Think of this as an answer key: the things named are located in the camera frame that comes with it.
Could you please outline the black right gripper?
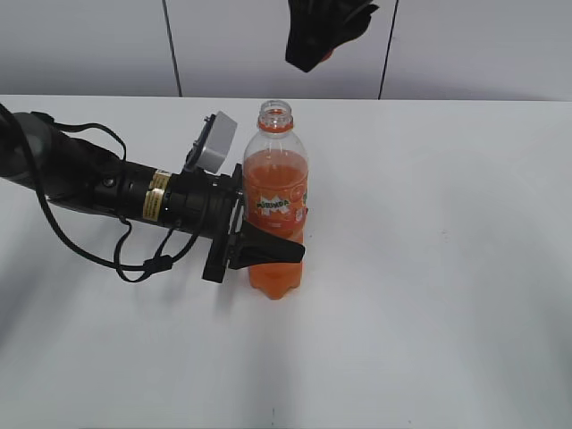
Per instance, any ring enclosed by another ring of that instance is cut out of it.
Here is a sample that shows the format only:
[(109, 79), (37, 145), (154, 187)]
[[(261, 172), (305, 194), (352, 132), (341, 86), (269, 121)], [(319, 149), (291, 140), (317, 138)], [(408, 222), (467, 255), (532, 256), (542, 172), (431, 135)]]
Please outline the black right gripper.
[(335, 47), (363, 36), (380, 7), (374, 1), (289, 1), (285, 60), (308, 73)]

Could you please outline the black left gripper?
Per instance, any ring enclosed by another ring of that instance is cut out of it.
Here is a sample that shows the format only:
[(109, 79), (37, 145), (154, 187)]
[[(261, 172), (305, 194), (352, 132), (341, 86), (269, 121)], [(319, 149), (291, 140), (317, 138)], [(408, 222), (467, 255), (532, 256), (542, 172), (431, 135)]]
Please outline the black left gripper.
[[(231, 218), (241, 191), (241, 164), (236, 164), (230, 175), (214, 175), (200, 168), (173, 175), (168, 185), (164, 223), (174, 231), (190, 235), (182, 250), (172, 257), (174, 263), (182, 260), (200, 237), (211, 240), (202, 272), (202, 278), (209, 282), (221, 282), (227, 266), (241, 269), (302, 261), (306, 251), (302, 244), (260, 230), (252, 223), (243, 223), (229, 238)], [(308, 212), (309, 208), (304, 207), (303, 221)]]

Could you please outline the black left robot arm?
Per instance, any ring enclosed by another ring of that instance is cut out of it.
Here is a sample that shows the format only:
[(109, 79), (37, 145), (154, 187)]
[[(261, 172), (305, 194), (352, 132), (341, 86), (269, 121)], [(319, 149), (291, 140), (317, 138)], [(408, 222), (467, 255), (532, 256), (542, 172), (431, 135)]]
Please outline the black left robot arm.
[(59, 240), (79, 256), (111, 268), (126, 282), (143, 282), (169, 271), (186, 256), (158, 249), (139, 265), (121, 260), (116, 245), (111, 259), (75, 245), (63, 232), (53, 207), (113, 217), (185, 232), (191, 241), (208, 238), (211, 246), (202, 276), (221, 282), (227, 270), (271, 263), (298, 263), (301, 244), (263, 231), (243, 219), (242, 169), (220, 173), (237, 124), (224, 113), (206, 117), (180, 172), (133, 163), (80, 138), (87, 124), (64, 124), (41, 112), (1, 112), (1, 175), (32, 189)]

